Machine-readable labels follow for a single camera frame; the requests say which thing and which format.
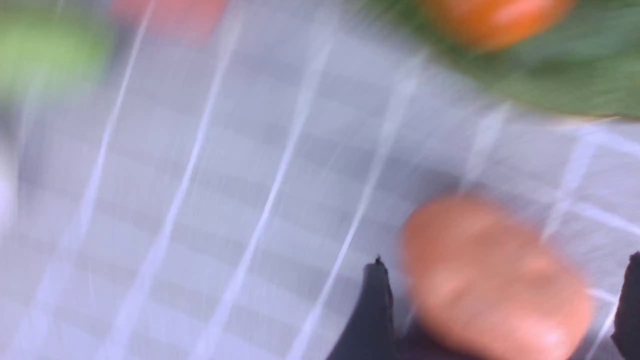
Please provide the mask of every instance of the green leaf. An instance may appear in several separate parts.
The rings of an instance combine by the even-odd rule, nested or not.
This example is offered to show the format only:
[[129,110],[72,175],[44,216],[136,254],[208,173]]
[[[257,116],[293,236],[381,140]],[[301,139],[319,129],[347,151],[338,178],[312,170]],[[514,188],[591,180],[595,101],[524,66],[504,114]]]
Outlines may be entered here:
[[367,0],[488,90],[561,113],[640,118],[640,0],[581,0],[550,31],[479,54],[441,34],[415,0]]
[[106,68],[113,36],[87,14],[50,10],[0,13],[0,94],[19,96],[36,78],[57,93],[74,83],[91,83]]

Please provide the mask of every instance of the orange object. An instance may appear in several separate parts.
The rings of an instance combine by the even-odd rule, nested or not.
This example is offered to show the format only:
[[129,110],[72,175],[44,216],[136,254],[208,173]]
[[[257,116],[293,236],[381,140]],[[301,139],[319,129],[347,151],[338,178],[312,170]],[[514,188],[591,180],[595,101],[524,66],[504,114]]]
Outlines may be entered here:
[[217,25],[226,0],[114,0],[116,16],[139,22],[153,3],[150,25],[161,31],[205,37]]
[[588,330],[591,298],[540,234],[476,197],[444,197],[404,229],[420,322],[454,350],[491,360],[567,360]]
[[420,0],[455,39],[495,51],[537,35],[563,19],[575,0]]

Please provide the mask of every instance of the table surface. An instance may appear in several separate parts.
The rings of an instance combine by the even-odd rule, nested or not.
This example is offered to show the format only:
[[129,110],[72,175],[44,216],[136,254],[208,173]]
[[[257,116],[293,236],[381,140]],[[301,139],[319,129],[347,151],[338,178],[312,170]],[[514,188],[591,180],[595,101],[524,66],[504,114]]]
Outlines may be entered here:
[[235,1],[202,46],[143,24],[121,50],[97,89],[15,114],[2,358],[324,359],[378,254],[402,332],[403,221],[472,190],[587,275],[575,359],[619,359],[640,127],[491,97],[357,1]]

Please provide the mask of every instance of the white grid lines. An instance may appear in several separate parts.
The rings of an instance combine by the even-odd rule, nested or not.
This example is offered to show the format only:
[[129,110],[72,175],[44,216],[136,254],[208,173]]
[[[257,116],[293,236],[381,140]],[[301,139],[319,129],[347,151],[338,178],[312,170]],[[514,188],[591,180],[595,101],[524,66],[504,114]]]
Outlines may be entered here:
[[[416,62],[420,63],[422,58],[423,56],[420,55],[419,60]],[[333,282],[338,275],[342,261],[346,256],[349,246],[351,245],[351,241],[353,240],[353,237],[358,230],[360,221],[362,220],[367,206],[369,205],[369,201],[371,200],[371,196],[376,187],[376,183],[378,182],[378,178],[382,173],[383,167],[387,160],[387,155],[391,149],[394,139],[396,138],[397,128],[404,117],[404,112],[409,103],[409,100],[411,99],[417,87],[420,73],[416,69],[415,65],[416,64],[414,64],[413,62],[410,64],[413,71],[409,71],[408,74],[404,74],[403,78],[400,79],[399,85],[396,86],[396,89],[394,89],[394,93],[392,94],[392,98],[389,102],[385,123],[382,125],[380,137],[378,139],[376,155],[374,157],[373,163],[371,164],[369,175],[367,176],[367,182],[364,186],[364,189],[362,190],[360,201],[358,202],[353,221],[351,222],[349,231],[347,232],[344,242],[342,243],[342,247],[340,248],[338,257],[333,264],[331,273],[324,283],[324,286],[320,292],[320,295],[316,299],[313,308],[307,315],[305,323],[302,325],[302,329],[298,333],[298,337],[289,350],[287,360],[300,360],[307,349],[309,339],[314,329],[316,328],[316,323],[324,308],[324,303],[329,296],[329,292],[331,291]]]
[[584,217],[596,220],[603,225],[607,225],[614,229],[623,230],[628,233],[640,236],[640,226],[624,219],[619,215],[610,213],[592,204],[588,204],[586,202],[578,202],[573,206],[572,211]]
[[629,140],[624,136],[620,136],[604,129],[593,135],[593,140],[600,145],[607,146],[626,154],[640,158],[640,143]]
[[549,236],[557,231],[562,221],[562,217],[570,209],[573,202],[573,193],[576,191],[578,186],[580,186],[582,178],[591,163],[591,158],[596,151],[596,147],[597,144],[585,139],[583,136],[577,140],[577,143],[571,153],[571,158],[564,170],[556,202],[551,209],[547,222],[545,223],[542,232],[543,241],[549,239]]
[[600,329],[600,332],[598,333],[596,340],[593,342],[593,344],[591,344],[591,348],[589,349],[589,352],[587,353],[587,355],[584,357],[584,360],[593,359],[593,356],[595,355],[596,350],[598,350],[598,346],[602,342],[602,339],[604,339],[607,332],[609,332],[611,329],[611,325],[613,324],[613,320],[616,317],[617,310],[618,310],[618,303],[615,303],[613,305],[613,309],[611,309],[611,312],[609,313],[609,316],[607,316],[607,319],[602,324],[602,328]]
[[611,295],[610,293],[602,289],[591,288],[588,290],[588,293],[592,297],[600,299],[605,302],[610,302],[612,304],[616,304],[618,302],[618,299],[614,295]]
[[329,54],[331,53],[333,47],[333,37],[335,35],[334,27],[337,25],[336,22],[337,19],[331,21],[330,24],[322,30],[323,34],[321,35],[321,38],[318,39],[317,42],[314,42],[314,44],[312,44],[312,49],[310,50],[309,54],[309,68],[307,69],[303,78],[300,89],[300,96],[296,101],[296,108],[293,116],[293,127],[289,134],[282,159],[280,160],[276,177],[274,179],[271,190],[269,191],[269,196],[262,210],[262,214],[260,215],[258,224],[253,230],[253,234],[250,238],[249,244],[247,245],[243,253],[240,263],[238,264],[233,276],[231,277],[231,280],[229,280],[229,284],[225,289],[225,292],[220,298],[220,304],[216,308],[214,314],[211,316],[207,327],[201,333],[198,341],[196,342],[195,349],[189,357],[192,360],[208,359],[214,354],[216,350],[221,333],[231,314],[231,310],[233,308],[234,302],[236,301],[238,293],[240,292],[241,286],[244,283],[244,278],[246,277],[246,273],[251,264],[253,255],[257,249],[257,245],[262,239],[264,229],[271,214],[271,209],[273,207],[275,199],[278,196],[282,181],[284,180],[287,169],[289,168],[289,164],[293,157],[293,152],[295,151],[296,145],[300,138],[300,134],[311,111],[313,100],[317,92],[317,88],[320,84],[322,73],[324,72]]
[[72,257],[76,257],[89,228],[95,207],[95,200],[100,186],[100,179],[102,178],[104,161],[111,141],[111,135],[120,116],[122,101],[127,93],[129,79],[131,78],[133,67],[136,63],[142,38],[147,31],[151,12],[152,7],[150,6],[147,9],[138,31],[136,32],[136,38],[131,50],[131,55],[127,62],[127,68],[123,76],[122,84],[120,85],[118,98],[105,126],[102,141],[100,143],[100,151],[92,168],[91,177],[84,191],[80,208],[60,240],[60,244],[58,244],[52,259],[45,270],[29,312],[20,324],[16,337],[13,339],[12,344],[5,353],[5,357],[8,359],[17,358],[14,354],[18,354],[22,348],[40,348],[42,341],[49,331],[51,319],[49,318],[49,315],[45,314],[45,305],[57,303],[61,292],[64,286],[66,286],[67,280],[72,273],[72,265],[70,263],[58,261],[58,259],[63,258],[62,253],[65,251],[71,251]]
[[166,255],[176,218],[180,208],[182,207],[182,202],[191,182],[195,165],[200,156],[200,150],[205,140],[209,122],[212,117],[212,111],[216,104],[216,98],[220,92],[222,81],[227,73],[229,61],[232,57],[233,49],[242,28],[241,18],[234,17],[234,21],[231,22],[230,27],[231,29],[228,36],[223,37],[221,40],[221,54],[218,66],[207,96],[207,102],[202,113],[202,118],[200,119],[200,124],[198,125],[198,132],[191,149],[189,162],[182,176],[182,180],[180,181],[180,186],[173,197],[169,211],[165,216],[163,226],[156,236],[154,244],[149,250],[143,264],[141,265],[134,284],[120,306],[120,310],[115,318],[111,332],[108,334],[104,343],[100,346],[100,350],[95,356],[96,359],[123,359],[127,353],[131,333],[138,321],[140,309],[148,297],[156,272],[161,266]]
[[511,105],[509,103],[504,104],[478,124],[473,148],[467,160],[465,174],[458,188],[459,193],[467,191],[482,173],[510,110]]

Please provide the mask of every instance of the tomato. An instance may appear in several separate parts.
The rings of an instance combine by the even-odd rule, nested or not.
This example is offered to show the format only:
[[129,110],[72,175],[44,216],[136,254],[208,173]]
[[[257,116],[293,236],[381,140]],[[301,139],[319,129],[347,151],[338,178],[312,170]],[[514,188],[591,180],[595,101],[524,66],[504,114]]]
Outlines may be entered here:
[[567,360],[589,328],[582,277],[537,231],[483,199],[450,196],[407,221],[417,318],[441,343],[491,360]]
[[552,27],[576,0],[419,0],[450,36],[480,51],[517,44]]
[[114,0],[112,9],[119,18],[139,22],[152,3],[153,28],[204,38],[217,25],[227,0]]

